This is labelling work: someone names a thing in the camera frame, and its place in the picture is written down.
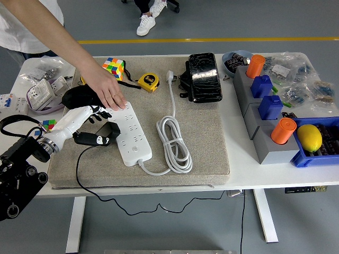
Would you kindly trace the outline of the person's right hand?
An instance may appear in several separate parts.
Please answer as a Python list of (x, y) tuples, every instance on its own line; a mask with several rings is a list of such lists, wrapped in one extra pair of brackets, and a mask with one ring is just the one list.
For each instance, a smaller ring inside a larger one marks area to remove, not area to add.
[(108, 71), (98, 67), (90, 74), (83, 76), (105, 108), (111, 108), (115, 111), (125, 108), (127, 101), (116, 78)]

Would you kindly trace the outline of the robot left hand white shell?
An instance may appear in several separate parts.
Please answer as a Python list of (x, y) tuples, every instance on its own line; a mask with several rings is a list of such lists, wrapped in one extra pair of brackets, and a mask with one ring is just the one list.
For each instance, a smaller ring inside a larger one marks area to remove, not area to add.
[(59, 152), (67, 139), (75, 133), (92, 115), (101, 115), (104, 119), (112, 117), (108, 110), (101, 106), (83, 106), (69, 110), (44, 137), (53, 142)]

